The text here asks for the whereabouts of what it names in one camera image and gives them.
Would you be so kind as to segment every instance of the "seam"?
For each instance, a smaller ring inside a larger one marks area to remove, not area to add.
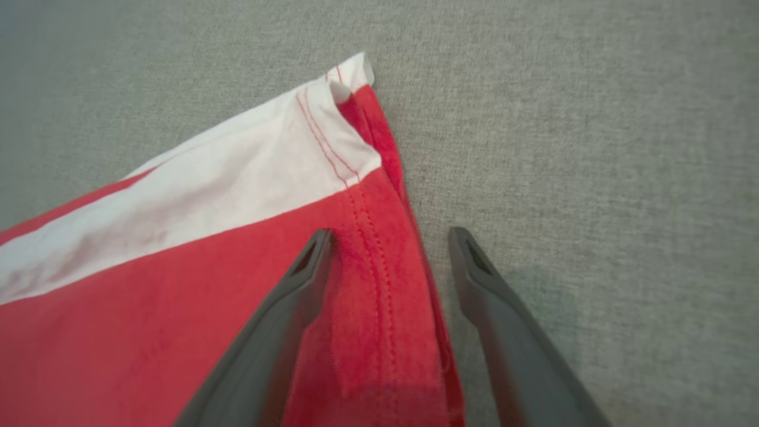
[[[304,99],[306,101],[305,102],[306,103],[306,109],[307,109],[308,113],[310,114],[311,119],[313,120],[313,123],[314,123],[314,125],[317,128],[317,131],[319,132],[319,134],[323,138],[324,143],[326,144],[326,146],[329,148],[330,151],[332,151],[332,154],[334,154],[335,157],[337,157],[338,160],[340,160],[340,162],[343,165],[345,165],[345,167],[348,168],[348,170],[350,170],[356,176],[357,183],[361,183],[361,178],[359,177],[358,173],[355,170],[353,170],[335,152],[335,149],[329,143],[329,140],[325,136],[325,134],[322,131],[321,127],[319,126],[319,123],[317,122],[316,118],[314,117],[313,113],[311,112],[309,103],[307,101],[308,100],[307,89],[304,91]],[[382,245],[382,243],[380,241],[380,235],[376,231],[376,227],[374,225],[374,221],[372,220],[371,214],[369,213],[369,209],[367,208],[366,195],[364,194],[364,191],[363,191],[363,189],[361,188],[360,185],[358,185],[358,194],[361,196],[361,200],[362,200],[363,205],[364,205],[363,206],[363,211],[364,211],[364,214],[367,217],[367,222],[368,222],[369,228],[370,228],[370,230],[371,230],[371,232],[373,234],[374,244],[376,245],[377,250],[379,252],[379,258],[380,258],[380,260],[382,262],[383,272],[385,274],[383,282],[384,282],[385,294],[386,294],[386,297],[385,297],[385,306],[386,307],[385,307],[385,309],[386,309],[387,316],[388,316],[387,319],[388,319],[388,342],[389,342],[389,352],[390,352],[390,378],[391,378],[392,385],[393,385],[393,389],[391,390],[391,392],[392,392],[392,395],[391,395],[391,405],[392,405],[392,408],[391,408],[391,410],[392,410],[392,413],[393,413],[393,420],[394,420],[395,424],[398,425],[398,423],[399,423],[398,395],[397,395],[397,392],[396,392],[396,388],[397,388],[397,384],[396,383],[397,383],[397,377],[398,377],[398,361],[397,361],[397,350],[396,350],[396,345],[395,345],[395,323],[393,322],[393,314],[394,313],[393,313],[393,310],[392,310],[392,293],[391,293],[391,289],[390,289],[390,275],[389,275],[388,267],[387,267],[387,257],[385,255],[385,249],[383,248],[383,245]],[[379,291],[377,291],[377,299],[378,299],[378,304],[380,304],[381,301],[382,301],[382,298],[379,295]]]
[[[324,149],[324,146],[322,145],[322,141],[319,139],[319,137],[317,136],[317,133],[313,129],[313,126],[309,122],[309,118],[310,118],[313,121],[313,124],[317,127],[317,129],[319,129],[318,133],[321,134],[322,138],[324,139],[324,143],[327,145],[327,147],[329,147],[330,151],[332,151],[332,153],[335,154],[335,156],[340,159],[340,157],[337,156],[337,154],[335,153],[335,151],[332,149],[332,146],[329,145],[329,142],[327,141],[324,133],[321,131],[321,128],[319,127],[319,125],[317,124],[316,119],[313,117],[313,114],[311,113],[311,108],[308,105],[308,87],[306,87],[304,89],[304,103],[306,104],[305,109],[303,107],[303,103],[301,103],[301,100],[300,100],[300,98],[298,97],[297,94],[295,96],[295,99],[298,101],[298,106],[300,107],[301,113],[303,114],[303,117],[306,120],[306,124],[308,125],[308,128],[310,129],[311,134],[313,135],[313,139],[315,139],[316,142],[317,142],[317,144],[319,144],[319,148],[321,149],[322,154],[327,159],[327,161],[329,162],[329,164],[332,166],[332,171],[335,173],[335,176],[337,176],[337,178],[340,179],[340,181],[342,181],[343,185],[345,186],[345,189],[348,190],[349,189],[348,183],[337,172],[337,168],[335,167],[334,162],[327,155],[326,150]],[[355,171],[353,171],[352,169],[351,169],[351,171],[356,176],[358,176],[358,174]],[[353,210],[354,225],[356,226],[356,230],[358,231],[359,235],[361,236],[361,241],[364,244],[364,250],[366,251],[366,258],[365,258],[365,260],[369,261],[370,260],[370,256],[371,256],[371,252],[369,250],[369,242],[368,242],[366,233],[364,233],[363,228],[359,224],[360,221],[358,219],[358,212],[357,212],[357,209],[356,209],[355,199],[353,198],[353,195],[351,194],[350,191],[347,191],[347,193],[348,193],[348,200],[351,201],[351,208]],[[372,273],[372,276],[374,276],[374,280],[376,282],[379,282],[379,274],[375,271],[374,268],[372,268],[372,263],[371,262],[368,263],[368,267],[369,267],[368,270]],[[378,302],[378,307],[377,307],[377,310],[376,310],[376,315],[377,315],[377,332],[378,332],[379,335],[381,335],[380,334],[380,325],[382,324],[381,318],[382,318],[382,314],[383,313],[381,312],[380,307],[379,307],[380,291],[377,289],[377,286],[373,286],[373,288],[374,288],[374,291],[375,291],[375,299]],[[382,369],[381,369],[381,365],[382,365],[382,360],[378,359],[377,360],[376,378],[375,378],[375,381],[376,381],[377,384],[382,384]],[[375,410],[376,410],[376,419],[379,422],[380,416],[381,416],[381,411],[380,411],[379,407],[376,407]]]

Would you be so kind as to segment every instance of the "white stripe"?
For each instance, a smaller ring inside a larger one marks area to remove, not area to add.
[[[362,55],[354,60],[368,67]],[[356,73],[351,78],[371,80]],[[340,86],[324,78],[305,84],[151,160],[132,175],[160,166],[130,188],[0,246],[0,304],[355,185],[380,167],[380,156],[337,110],[334,97],[340,93]],[[301,107],[313,114],[328,147],[317,142]]]
[[[352,92],[355,92],[364,86],[370,86],[374,84],[374,73],[372,71],[371,65],[366,59],[366,55],[363,52],[358,53],[342,64],[335,66],[329,70],[324,77],[327,77],[331,82],[341,83],[345,85],[346,87],[350,88]],[[228,134],[244,131],[245,129],[250,128],[251,126],[255,126],[258,123],[270,120],[274,116],[278,115],[279,112],[281,112],[284,108],[286,108],[287,105],[290,105],[290,103],[295,98],[295,94],[304,86],[321,82],[323,80],[324,78],[322,77],[320,79],[316,79],[309,83],[303,84],[293,90],[290,90],[289,92],[279,95],[267,103],[257,106],[256,108],[249,109],[246,112],[238,114],[235,117],[224,121],[220,125],[197,134],[182,144],[179,144],[178,146],[172,148],[171,150],[152,158],[147,163],[143,164],[139,168],[135,169],[132,173],[127,175],[126,178],[139,175],[147,170],[151,170],[161,163],[164,163],[166,160],[169,160],[172,157],[177,156],[178,154],[190,150],[194,147],[207,144],[209,142],[214,142],[215,140],[223,138]],[[338,97],[337,100],[339,102],[343,101],[341,97]]]

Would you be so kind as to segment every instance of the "folded fabric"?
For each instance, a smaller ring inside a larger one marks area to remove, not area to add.
[[[356,55],[0,233],[0,425],[171,425],[320,228],[284,425],[464,425],[372,83]]]

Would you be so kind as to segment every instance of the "red stitching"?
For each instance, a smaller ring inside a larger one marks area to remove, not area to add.
[[[332,165],[332,171],[335,172],[335,176],[337,176],[338,179],[340,179],[340,181],[342,181],[343,185],[345,185],[345,189],[348,190],[348,183],[338,174],[337,168],[335,168],[335,164],[332,162],[332,160],[329,158],[329,156],[327,156],[327,153],[324,150],[324,147],[322,146],[321,140],[319,139],[319,137],[317,137],[317,133],[313,130],[313,127],[311,126],[311,123],[308,121],[309,117],[313,121],[313,124],[319,130],[319,134],[321,134],[322,138],[324,139],[324,143],[327,145],[327,147],[329,147],[330,151],[332,151],[332,153],[335,154],[335,156],[338,159],[340,159],[340,161],[343,162],[343,164],[346,167],[348,167],[348,169],[350,169],[351,172],[353,172],[356,175],[356,177],[358,177],[358,174],[353,169],[351,169],[350,166],[348,166],[345,163],[345,161],[343,159],[341,159],[340,156],[337,155],[337,153],[335,153],[334,149],[332,149],[332,146],[329,144],[329,141],[327,140],[326,136],[324,135],[324,133],[322,132],[321,128],[319,127],[319,124],[317,123],[316,119],[314,118],[313,113],[311,112],[311,108],[310,108],[310,106],[308,104],[308,87],[306,87],[305,90],[304,90],[304,103],[306,104],[306,108],[305,109],[303,108],[303,105],[301,104],[300,99],[298,99],[298,95],[297,94],[295,95],[295,99],[298,101],[298,106],[301,108],[301,112],[303,113],[303,116],[306,119],[306,124],[308,125],[308,128],[311,130],[311,134],[313,135],[313,139],[317,140],[317,144],[319,144],[319,148],[321,149],[322,154],[324,155],[324,157],[326,157],[327,161],[329,161],[329,164]],[[366,198],[364,197],[364,193],[361,191],[361,187],[360,186],[358,188],[358,191],[359,191],[359,194],[361,194],[361,197],[364,199],[364,206],[365,206],[366,205]],[[349,191],[348,191],[348,200],[351,201],[351,207],[353,209],[354,224],[356,225],[356,229],[358,230],[358,233],[361,235],[361,241],[364,244],[364,250],[367,252],[367,260],[368,260],[370,258],[370,255],[371,255],[371,252],[369,251],[369,242],[367,241],[366,233],[364,233],[363,229],[359,226],[358,212],[356,210],[356,203],[355,203],[355,200],[353,199],[353,195]],[[373,223],[371,223],[371,226],[372,226],[372,230],[374,231],[374,234],[375,234],[375,237],[376,237],[376,230],[374,229]],[[380,256],[382,257],[383,262],[385,264],[385,269],[386,269],[385,273],[387,275],[387,260],[385,259],[384,252],[382,251],[381,248],[380,248]],[[371,263],[369,263],[369,265],[370,265],[369,270],[372,272],[372,275],[375,276],[375,280],[378,280],[379,279],[378,272],[376,272],[375,269],[371,267],[372,266]],[[375,286],[375,298],[377,300],[377,304],[379,304],[380,303],[380,290],[377,289],[376,286]],[[378,333],[380,332],[380,325],[382,324],[382,322],[380,321],[381,316],[382,316],[382,313],[381,313],[381,310],[378,307],[377,308],[377,331],[378,331]],[[393,359],[394,359],[395,349],[393,349],[392,355],[393,355]],[[376,383],[377,384],[382,384],[382,369],[380,368],[379,365],[377,366]],[[397,414],[398,410],[397,410],[397,408],[394,409],[394,412],[396,414],[396,419],[397,419],[398,418],[398,414]],[[379,407],[377,407],[376,408],[377,418],[380,417],[380,414],[381,414],[381,411],[380,411]]]
[[[301,100],[298,98],[298,95],[295,94],[295,100],[298,101],[298,106],[301,108],[301,112],[303,113],[303,117],[306,119],[306,124],[308,125],[308,128],[311,130],[311,134],[313,135],[313,139],[317,140],[317,144],[319,144],[319,148],[322,150],[322,154],[324,154],[324,157],[327,159],[329,164],[332,166],[332,170],[335,171],[335,175],[342,181],[342,184],[345,185],[345,189],[348,189],[348,183],[340,176],[340,174],[337,173],[337,168],[335,167],[335,164],[332,162],[332,159],[327,156],[326,150],[324,150],[324,147],[322,147],[322,143],[319,141],[319,138],[317,138],[317,134],[313,131],[313,128],[311,127],[311,124],[308,122],[308,117],[306,116],[306,110],[303,109],[303,104],[301,104]]]
[[[311,112],[311,108],[310,108],[310,106],[308,104],[308,89],[307,88],[304,91],[304,102],[306,103],[306,110],[308,111],[308,114],[310,115],[311,120],[313,120],[313,124],[316,126],[317,131],[320,133],[320,135],[324,139],[324,143],[326,144],[326,146],[329,148],[330,151],[332,151],[332,154],[334,154],[335,157],[337,157],[340,160],[340,162],[342,162],[342,164],[345,165],[345,167],[348,168],[348,170],[350,170],[356,176],[357,182],[360,182],[361,179],[359,178],[358,173],[355,170],[353,170],[335,152],[335,149],[329,143],[329,140],[327,139],[326,135],[322,131],[322,128],[319,126],[319,123],[317,122],[316,117]],[[396,345],[395,345],[395,324],[392,321],[392,316],[393,316],[392,294],[390,293],[390,274],[389,274],[388,268],[387,268],[387,257],[385,255],[385,250],[382,247],[382,243],[380,242],[380,235],[379,235],[379,233],[377,233],[376,227],[374,226],[374,221],[372,221],[372,217],[369,214],[369,210],[367,209],[366,195],[364,195],[364,191],[361,189],[360,185],[358,186],[358,194],[361,196],[361,200],[363,201],[363,204],[364,204],[364,209],[363,210],[364,210],[364,213],[367,216],[367,222],[369,223],[369,227],[371,228],[372,234],[374,234],[374,242],[375,242],[375,244],[377,246],[377,249],[379,250],[379,257],[382,259],[383,270],[385,272],[385,280],[384,280],[384,282],[385,282],[385,288],[386,288],[386,292],[387,292],[386,301],[387,301],[387,314],[388,314],[388,341],[390,342],[391,378],[392,378],[392,381],[393,381],[393,385],[395,385],[397,387],[398,361],[397,361],[397,357],[396,357],[397,352],[396,352],[396,348],[395,348],[396,347]],[[369,247],[368,247],[368,244],[367,244],[366,240],[364,240],[364,244],[366,245],[366,250],[369,251]],[[376,294],[377,294],[377,300],[379,302],[380,301],[379,290],[377,291]],[[398,412],[398,395],[397,395],[395,389],[392,390],[392,400],[391,401],[392,401],[393,415],[395,416],[394,420],[395,420],[395,423],[397,425],[399,423],[399,412]]]
[[[327,144],[327,147],[329,147],[329,150],[332,151],[332,154],[334,154],[335,157],[337,157],[337,159],[340,160],[340,163],[342,163],[343,166],[345,166],[346,168],[348,168],[348,170],[351,171],[353,173],[353,175],[356,175],[356,179],[358,181],[360,181],[361,178],[359,178],[358,172],[356,172],[355,170],[353,170],[353,168],[351,168],[348,165],[348,163],[345,160],[343,160],[342,157],[340,157],[339,154],[337,154],[337,152],[335,151],[335,149],[332,148],[332,145],[327,140],[326,136],[324,136],[324,131],[322,131],[322,128],[319,126],[319,123],[317,122],[316,118],[314,117],[313,113],[311,112],[311,107],[308,105],[308,89],[306,89],[304,91],[304,95],[303,96],[304,96],[304,102],[306,103],[306,109],[308,110],[308,114],[311,116],[311,120],[313,120],[313,125],[317,127],[317,130],[322,135],[322,138],[324,138],[324,142]]]

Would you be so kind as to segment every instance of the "gray carpet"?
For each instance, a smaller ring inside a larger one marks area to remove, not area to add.
[[[615,425],[759,418],[759,4],[5,0],[0,228],[365,50],[473,427],[469,228]]]

